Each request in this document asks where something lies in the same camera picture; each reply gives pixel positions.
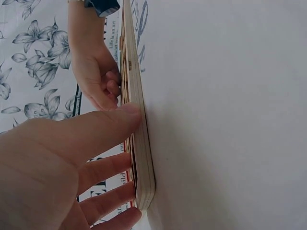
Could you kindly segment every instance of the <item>black lettering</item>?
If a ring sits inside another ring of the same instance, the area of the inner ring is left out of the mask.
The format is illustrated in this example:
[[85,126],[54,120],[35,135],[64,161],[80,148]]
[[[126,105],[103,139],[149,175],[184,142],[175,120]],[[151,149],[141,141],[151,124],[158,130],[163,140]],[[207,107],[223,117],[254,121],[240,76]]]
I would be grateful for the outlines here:
[[138,57],[139,57],[139,62],[140,62],[141,73],[144,73],[145,69],[142,69],[142,61],[145,59],[145,45],[143,45],[142,50],[140,54],[138,55]]
[[143,10],[142,10],[141,18],[140,18],[139,29],[138,29],[137,47],[139,46],[141,35],[143,34],[144,29],[146,27],[147,17],[148,17],[148,3],[147,3],[147,1],[145,1],[144,4],[143,4]]

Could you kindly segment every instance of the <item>finger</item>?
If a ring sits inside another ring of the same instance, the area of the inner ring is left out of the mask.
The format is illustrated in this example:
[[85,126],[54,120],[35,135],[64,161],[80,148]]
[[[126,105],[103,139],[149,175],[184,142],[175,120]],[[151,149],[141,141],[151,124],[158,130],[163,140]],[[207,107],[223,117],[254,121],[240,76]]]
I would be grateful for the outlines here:
[[106,84],[107,90],[114,94],[116,97],[120,95],[120,89],[117,83],[114,80],[109,80],[108,83]]
[[120,85],[120,73],[118,71],[118,68],[107,72],[106,78],[107,78],[107,80],[113,80],[117,83],[117,85]]
[[71,210],[62,222],[59,230],[67,229],[90,230],[90,226],[88,225],[83,211],[77,201],[73,203]]
[[79,188],[77,195],[84,193],[90,187],[112,176],[122,173],[131,167],[131,156],[122,153],[86,163],[79,170]]
[[119,206],[133,200],[134,197],[134,185],[130,182],[102,195],[88,198],[80,203],[80,207],[87,223],[91,226]]
[[115,104],[118,104],[118,99],[114,94],[110,93],[108,98],[110,98]]
[[93,98],[104,110],[115,109],[116,105],[103,93],[99,65],[94,60],[79,60],[74,73],[82,91]]
[[95,111],[55,122],[53,131],[44,138],[49,143],[53,140],[49,147],[58,155],[80,167],[122,143],[140,121],[138,106],[127,103],[114,111]]
[[95,107],[96,110],[99,111],[103,110],[103,108],[101,108],[91,96],[87,95],[86,93],[83,94],[90,100],[90,102],[92,103],[92,105]]
[[110,100],[106,94],[102,91],[100,85],[92,84],[88,87],[87,94],[91,96],[99,107],[104,110],[116,109],[116,104]]
[[111,220],[98,224],[92,230],[130,230],[142,217],[142,213],[135,207],[118,214]]

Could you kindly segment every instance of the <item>white surface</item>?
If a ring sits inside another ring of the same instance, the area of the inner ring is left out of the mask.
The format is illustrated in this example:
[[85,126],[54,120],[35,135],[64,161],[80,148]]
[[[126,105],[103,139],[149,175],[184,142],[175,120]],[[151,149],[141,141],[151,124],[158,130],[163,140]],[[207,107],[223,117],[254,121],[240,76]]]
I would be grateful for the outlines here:
[[152,229],[306,229],[307,2],[148,8]]

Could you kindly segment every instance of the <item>floral print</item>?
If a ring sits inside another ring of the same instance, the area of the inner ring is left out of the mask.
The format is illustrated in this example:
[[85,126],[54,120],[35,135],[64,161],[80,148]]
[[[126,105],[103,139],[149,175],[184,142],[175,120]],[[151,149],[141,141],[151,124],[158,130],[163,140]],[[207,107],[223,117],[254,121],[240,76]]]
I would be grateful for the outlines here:
[[49,58],[59,57],[59,65],[69,69],[71,65],[71,50],[68,44],[68,35],[65,31],[56,31],[52,37],[53,47],[48,51]]
[[10,5],[13,2],[22,4],[24,9],[22,18],[27,19],[33,12],[34,8],[40,3],[41,0],[4,0],[2,5]]
[[[43,51],[35,49],[36,55],[28,59],[26,54],[35,41],[46,42],[46,46],[49,46],[50,49],[47,51],[47,55]],[[59,66],[62,69],[69,69],[71,65],[71,50],[67,32],[59,30],[55,18],[52,26],[43,29],[38,27],[37,20],[33,20],[27,33],[18,34],[13,43],[24,44],[25,54],[16,53],[12,56],[12,59],[17,63],[27,60],[25,64],[28,69],[27,74],[36,80],[34,87],[39,90],[45,88],[54,80]]]
[[8,83],[6,83],[6,79],[9,76],[12,68],[9,68],[8,70],[2,72],[2,65],[3,63],[0,65],[0,96],[4,100],[7,100],[11,93],[11,87]]
[[[52,120],[60,121],[72,117],[73,105],[75,96],[69,99],[65,108],[68,112],[58,112],[61,96],[55,96],[50,99],[50,96],[54,94],[58,89],[52,89],[47,91],[44,97],[44,104],[42,103],[28,103],[24,106],[24,115],[28,119],[32,118],[49,118]],[[11,106],[1,111],[2,114],[14,114],[22,111],[17,106]]]
[[35,41],[48,41],[49,37],[45,31],[41,31],[38,27],[37,20],[31,22],[27,33],[20,33],[13,40],[13,43],[24,43],[24,52],[27,53],[31,45]]

